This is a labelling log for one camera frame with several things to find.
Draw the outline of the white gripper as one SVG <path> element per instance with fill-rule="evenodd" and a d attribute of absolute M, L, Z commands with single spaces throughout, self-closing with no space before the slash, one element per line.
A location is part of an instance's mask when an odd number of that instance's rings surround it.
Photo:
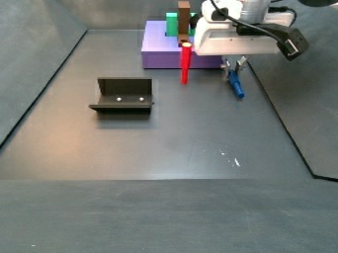
<path fill-rule="evenodd" d="M 226 55 L 244 54 L 236 65 L 241 74 L 248 64 L 249 54 L 278 53 L 277 41 L 266 36 L 240 36 L 232 22 L 209 22 L 201 18 L 194 34 L 194 51 L 198 55 L 222 56 L 222 78 L 229 80 L 230 61 Z"/>

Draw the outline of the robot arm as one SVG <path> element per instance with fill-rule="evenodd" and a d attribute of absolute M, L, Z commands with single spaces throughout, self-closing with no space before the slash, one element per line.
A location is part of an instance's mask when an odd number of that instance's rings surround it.
<path fill-rule="evenodd" d="M 230 69 L 228 55 L 282 52 L 288 60 L 309 48 L 300 29 L 293 26 L 297 14 L 288 7 L 273 7 L 278 0 L 205 0 L 194 25 L 194 51 L 200 56 L 221 55 L 225 77 L 230 79 L 244 66 Z"/>

